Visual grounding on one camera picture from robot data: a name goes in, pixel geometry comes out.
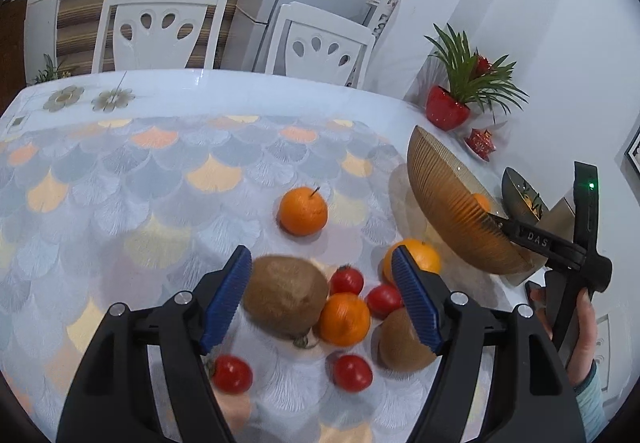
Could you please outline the right hand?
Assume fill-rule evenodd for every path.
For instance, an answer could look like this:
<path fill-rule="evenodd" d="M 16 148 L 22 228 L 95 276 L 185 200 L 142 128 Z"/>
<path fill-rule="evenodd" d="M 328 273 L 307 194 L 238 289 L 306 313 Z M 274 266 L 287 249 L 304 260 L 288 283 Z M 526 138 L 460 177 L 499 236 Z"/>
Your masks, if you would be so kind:
<path fill-rule="evenodd" d="M 536 305 L 536 316 L 547 335 L 552 337 L 552 330 L 546 315 L 546 289 L 534 284 L 529 288 L 528 298 Z M 598 330 L 596 313 L 594 313 L 587 289 L 582 289 L 576 302 L 578 321 L 578 339 L 572 356 L 566 365 L 568 381 L 573 387 L 581 385 L 590 374 L 594 352 L 596 352 Z"/>

